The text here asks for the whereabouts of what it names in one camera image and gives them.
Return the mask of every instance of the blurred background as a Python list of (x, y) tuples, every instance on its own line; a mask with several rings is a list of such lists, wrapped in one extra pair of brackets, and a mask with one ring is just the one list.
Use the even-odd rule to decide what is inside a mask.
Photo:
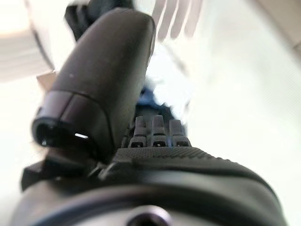
[[(0, 1), (1, 225), (21, 195), (23, 167), (44, 155), (31, 120), (76, 44), (64, 19), (70, 4)], [(157, 103), (186, 122), (192, 146), (267, 180), (289, 225), (299, 225), (301, 1), (134, 0), (133, 6), (158, 25), (147, 72)], [(165, 94), (179, 90), (182, 99)]]

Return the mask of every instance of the black plastic housing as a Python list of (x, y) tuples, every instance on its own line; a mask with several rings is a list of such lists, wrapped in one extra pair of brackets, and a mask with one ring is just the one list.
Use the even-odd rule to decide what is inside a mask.
[(86, 150), (108, 163), (133, 120), (152, 55), (155, 24), (118, 8), (80, 38), (32, 124), (43, 146)]

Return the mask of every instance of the textured black surface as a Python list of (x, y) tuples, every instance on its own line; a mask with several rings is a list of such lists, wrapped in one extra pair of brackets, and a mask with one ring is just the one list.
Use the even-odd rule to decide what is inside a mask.
[(139, 149), (121, 148), (118, 149), (114, 159), (132, 158), (177, 158), (177, 159), (201, 159), (214, 158), (196, 147), (145, 147)]
[(113, 161), (132, 162), (142, 168), (249, 178), (266, 186), (276, 197), (269, 184), (255, 172), (236, 162), (215, 158), (195, 147), (120, 148)]

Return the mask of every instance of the black plastic part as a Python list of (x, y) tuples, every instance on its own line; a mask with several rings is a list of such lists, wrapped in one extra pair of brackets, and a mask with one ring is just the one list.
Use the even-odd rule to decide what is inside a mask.
[(164, 121), (162, 115), (155, 115), (154, 120), (152, 121), (151, 146), (152, 147), (167, 146)]
[(157, 205), (223, 226), (286, 226), (277, 198), (248, 178), (139, 169), (130, 163), (115, 163), (108, 171), (98, 185), (77, 179), (32, 186), (10, 225), (69, 225), (118, 209)]
[(146, 145), (146, 137), (133, 137), (129, 144), (129, 147), (147, 147)]
[(124, 136), (122, 138), (121, 148), (126, 148), (126, 147), (128, 147), (128, 137)]
[(191, 147), (189, 139), (182, 131), (180, 120), (171, 120), (169, 122), (169, 132), (173, 147)]
[(147, 129), (146, 122), (142, 116), (136, 117), (134, 137), (146, 137)]
[(230, 160), (215, 158), (196, 147), (122, 148), (116, 152), (113, 161), (131, 162), (143, 168), (249, 178), (262, 183), (275, 195), (268, 183), (250, 169)]
[(132, 0), (91, 0), (87, 7), (89, 19), (94, 22), (116, 7), (133, 8), (133, 3)]
[(24, 168), (21, 179), (21, 189), (25, 191), (28, 187), (33, 184), (47, 179), (48, 176), (42, 173), (44, 161), (37, 162), (31, 166)]
[(154, 35), (152, 18), (131, 9), (98, 19), (80, 38), (38, 112), (32, 125), (36, 142), (86, 150), (110, 162), (134, 116)]
[(86, 29), (92, 24), (87, 15), (87, 6), (67, 6), (65, 19), (73, 31), (75, 41), (78, 41)]
[(21, 187), (24, 191), (45, 179), (87, 176), (95, 167), (96, 162), (91, 160), (86, 152), (69, 152), (61, 148), (49, 148), (44, 161), (24, 169)]

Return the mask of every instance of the curved black edge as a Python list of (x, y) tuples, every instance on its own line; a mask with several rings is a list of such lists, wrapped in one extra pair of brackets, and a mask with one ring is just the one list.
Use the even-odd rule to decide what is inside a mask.
[(252, 170), (230, 160), (215, 158), (196, 147), (120, 148), (113, 161), (127, 161), (147, 169), (249, 178), (266, 186), (277, 197), (271, 186)]
[[(87, 136), (87, 139), (75, 134)], [(85, 151), (104, 163), (110, 162), (116, 149), (108, 119), (100, 106), (86, 97), (65, 91), (48, 93), (32, 123), (32, 135), (40, 145), (62, 147), (70, 152)]]
[(170, 171), (135, 174), (136, 179), (126, 184), (80, 179), (40, 182), (26, 190), (10, 225), (63, 225), (146, 204), (187, 212), (221, 225), (286, 225), (275, 197), (256, 181)]

